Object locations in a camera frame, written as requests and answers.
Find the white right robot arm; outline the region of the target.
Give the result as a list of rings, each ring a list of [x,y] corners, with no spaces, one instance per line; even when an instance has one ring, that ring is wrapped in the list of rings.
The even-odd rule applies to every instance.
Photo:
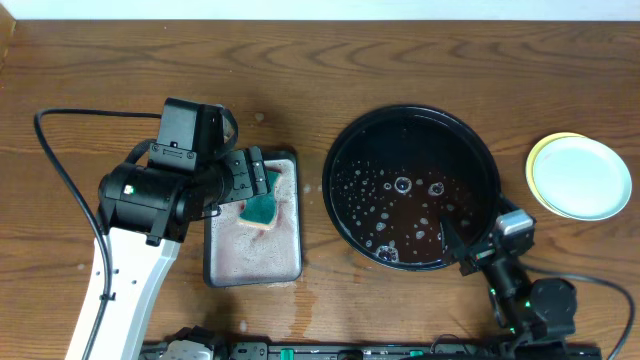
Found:
[[[502,359],[599,359],[601,351],[571,346],[577,291],[558,276],[531,280],[518,257],[533,246],[535,220],[523,210],[496,218],[483,240],[467,246],[453,220],[440,218],[444,258],[464,276],[480,272],[490,286],[497,322],[511,332],[497,341]]]

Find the green and yellow sponge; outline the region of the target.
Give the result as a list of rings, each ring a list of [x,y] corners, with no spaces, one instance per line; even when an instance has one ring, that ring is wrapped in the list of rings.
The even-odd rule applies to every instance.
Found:
[[[275,199],[275,187],[281,174],[269,170],[267,172],[269,180],[269,192],[266,195],[251,198],[246,201],[245,207],[239,215],[242,224],[268,230],[274,226],[277,205]]]

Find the mint plate with long stain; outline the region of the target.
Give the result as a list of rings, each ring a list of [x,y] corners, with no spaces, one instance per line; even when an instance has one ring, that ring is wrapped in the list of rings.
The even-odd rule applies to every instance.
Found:
[[[534,164],[534,181],[548,204],[581,221],[601,221],[624,209],[632,178],[622,158],[584,136],[546,145]]]

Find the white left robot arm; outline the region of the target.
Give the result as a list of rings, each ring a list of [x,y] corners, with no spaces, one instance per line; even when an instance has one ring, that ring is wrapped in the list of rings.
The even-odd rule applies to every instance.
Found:
[[[92,273],[66,356],[138,357],[159,290],[191,223],[220,205],[269,191],[262,151],[201,163],[194,152],[154,144],[147,166],[125,162],[99,187]]]

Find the yellow plate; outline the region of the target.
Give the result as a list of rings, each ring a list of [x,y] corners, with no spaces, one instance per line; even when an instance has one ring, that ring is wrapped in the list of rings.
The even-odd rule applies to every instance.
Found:
[[[557,209],[555,209],[553,206],[551,206],[550,204],[548,204],[546,202],[546,200],[542,197],[542,195],[539,193],[537,186],[535,184],[534,181],[534,164],[536,161],[537,156],[539,155],[539,153],[541,152],[541,150],[548,145],[549,143],[559,140],[559,139],[563,139],[563,138],[573,138],[573,137],[577,137],[577,138],[584,138],[584,135],[578,134],[578,133],[572,133],[572,132],[557,132],[557,133],[553,133],[550,135],[547,135],[545,137],[543,137],[541,140],[539,140],[531,149],[531,151],[529,152],[526,162],[525,162],[525,177],[526,177],[526,181],[529,187],[529,190],[531,191],[532,195],[534,196],[534,198],[538,201],[538,203],[540,205],[542,205],[545,209],[547,209],[548,211],[552,212],[555,215],[567,218],[567,215],[558,211]]]

